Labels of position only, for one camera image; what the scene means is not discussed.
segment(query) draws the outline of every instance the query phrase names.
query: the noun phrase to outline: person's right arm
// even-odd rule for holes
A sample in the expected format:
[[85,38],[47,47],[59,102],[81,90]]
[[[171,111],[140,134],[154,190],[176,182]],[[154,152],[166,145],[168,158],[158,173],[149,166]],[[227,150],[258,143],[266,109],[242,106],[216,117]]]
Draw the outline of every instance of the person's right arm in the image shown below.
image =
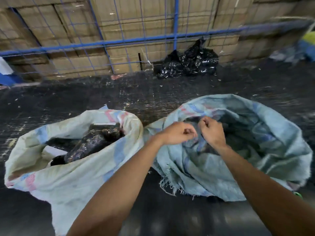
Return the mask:
[[227,146],[221,123],[204,117],[199,127],[273,236],[315,235],[315,210],[310,205]]

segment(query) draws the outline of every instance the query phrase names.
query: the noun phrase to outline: person's right hand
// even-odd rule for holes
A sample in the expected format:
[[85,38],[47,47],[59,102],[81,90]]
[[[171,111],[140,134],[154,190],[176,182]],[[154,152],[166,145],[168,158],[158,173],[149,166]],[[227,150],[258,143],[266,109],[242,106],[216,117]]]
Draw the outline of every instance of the person's right hand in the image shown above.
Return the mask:
[[226,146],[222,123],[205,116],[199,121],[198,125],[202,132],[203,138],[214,149]]

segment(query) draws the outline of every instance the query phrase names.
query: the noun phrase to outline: black floor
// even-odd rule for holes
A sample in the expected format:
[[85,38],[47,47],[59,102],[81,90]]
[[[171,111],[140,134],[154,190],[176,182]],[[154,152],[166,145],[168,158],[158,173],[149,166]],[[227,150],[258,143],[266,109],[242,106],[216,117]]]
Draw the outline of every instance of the black floor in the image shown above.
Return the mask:
[[[108,76],[44,82],[0,90],[0,174],[16,138],[44,124],[107,104],[136,114],[147,125],[183,102],[234,93],[272,107],[299,125],[315,149],[315,64],[262,62],[252,71],[219,68],[217,76],[155,79],[142,72],[118,80]],[[215,197],[170,196],[160,176],[148,174],[121,235],[270,235],[247,202]],[[315,192],[314,181],[305,187]],[[0,235],[54,235],[50,206],[0,183]]]

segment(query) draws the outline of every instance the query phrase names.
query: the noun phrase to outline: blue horizontal rail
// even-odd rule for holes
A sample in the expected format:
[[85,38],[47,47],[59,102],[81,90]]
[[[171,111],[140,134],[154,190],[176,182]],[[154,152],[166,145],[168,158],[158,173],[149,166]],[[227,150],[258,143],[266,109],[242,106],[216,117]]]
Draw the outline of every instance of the blue horizontal rail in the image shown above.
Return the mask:
[[222,30],[210,30],[207,32],[195,32],[195,33],[177,33],[177,34],[170,34],[170,35],[159,35],[159,36],[150,36],[150,37],[141,37],[141,38],[133,38],[133,39],[120,39],[120,40],[102,40],[92,43],[80,43],[80,44],[70,44],[64,46],[51,46],[51,47],[37,47],[31,48],[26,50],[8,50],[8,51],[0,51],[0,56],[8,57],[12,55],[21,55],[21,54],[28,54],[28,53],[37,53],[37,52],[49,52],[49,51],[56,51],[56,50],[63,50],[66,49],[73,49],[73,48],[80,48],[80,47],[91,47],[91,46],[110,46],[115,44],[134,44],[139,42],[145,41],[160,41],[160,40],[174,40],[175,38],[178,40],[180,38],[186,38],[187,36],[191,37],[198,37],[198,36],[207,36],[207,35],[226,35],[226,34],[236,34],[239,33],[242,35],[242,31],[246,31],[247,35],[252,34],[251,31],[256,31],[254,34],[257,35],[259,33],[264,33],[266,31],[276,30],[278,28],[282,28],[279,31],[289,31],[293,29],[303,29],[309,26],[309,21],[287,21],[287,22],[277,22],[277,23],[265,23],[265,24],[256,24],[256,25],[245,25],[239,28],[231,28],[231,29],[222,29]]

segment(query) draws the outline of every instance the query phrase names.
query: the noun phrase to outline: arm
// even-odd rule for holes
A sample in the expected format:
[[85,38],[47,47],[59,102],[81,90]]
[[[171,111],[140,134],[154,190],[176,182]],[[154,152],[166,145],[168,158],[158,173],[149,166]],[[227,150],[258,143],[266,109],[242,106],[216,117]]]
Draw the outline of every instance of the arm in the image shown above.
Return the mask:
[[221,155],[246,199],[273,236],[315,235],[315,210],[310,205],[227,146],[221,123],[204,117],[199,127],[205,140]]
[[67,236],[117,235],[160,147],[179,144],[196,136],[194,127],[183,122],[175,122],[152,136],[95,193],[73,222]]

